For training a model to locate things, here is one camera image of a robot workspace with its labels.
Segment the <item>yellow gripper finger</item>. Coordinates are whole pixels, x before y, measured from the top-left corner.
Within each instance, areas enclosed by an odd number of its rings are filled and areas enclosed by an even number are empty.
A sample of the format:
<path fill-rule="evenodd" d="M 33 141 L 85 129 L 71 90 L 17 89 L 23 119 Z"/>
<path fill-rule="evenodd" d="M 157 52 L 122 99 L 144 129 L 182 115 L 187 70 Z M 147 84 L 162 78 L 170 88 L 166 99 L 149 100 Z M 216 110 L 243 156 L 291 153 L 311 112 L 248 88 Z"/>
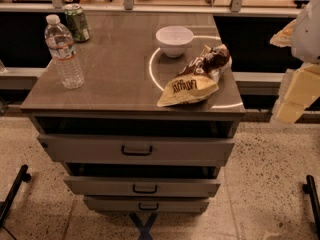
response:
<path fill-rule="evenodd" d="M 269 43 L 271 45 L 283 48 L 290 47 L 292 43 L 292 33 L 296 20 L 289 22 L 282 30 L 272 36 Z"/>
<path fill-rule="evenodd" d="M 320 97 L 320 65 L 303 63 L 288 69 L 280 84 L 270 123 L 275 128 L 292 126 Z"/>

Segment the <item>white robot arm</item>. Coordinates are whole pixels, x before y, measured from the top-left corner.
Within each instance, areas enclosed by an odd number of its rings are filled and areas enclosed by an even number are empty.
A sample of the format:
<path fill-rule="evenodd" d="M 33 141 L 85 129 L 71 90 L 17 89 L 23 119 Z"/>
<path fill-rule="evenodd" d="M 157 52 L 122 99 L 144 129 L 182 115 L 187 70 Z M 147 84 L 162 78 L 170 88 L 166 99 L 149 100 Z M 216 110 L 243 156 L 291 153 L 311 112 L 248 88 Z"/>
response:
<path fill-rule="evenodd" d="M 286 71 L 272 110 L 270 123 L 287 128 L 320 97 L 320 0 L 311 0 L 270 43 L 290 47 L 292 56 L 303 62 L 300 68 Z"/>

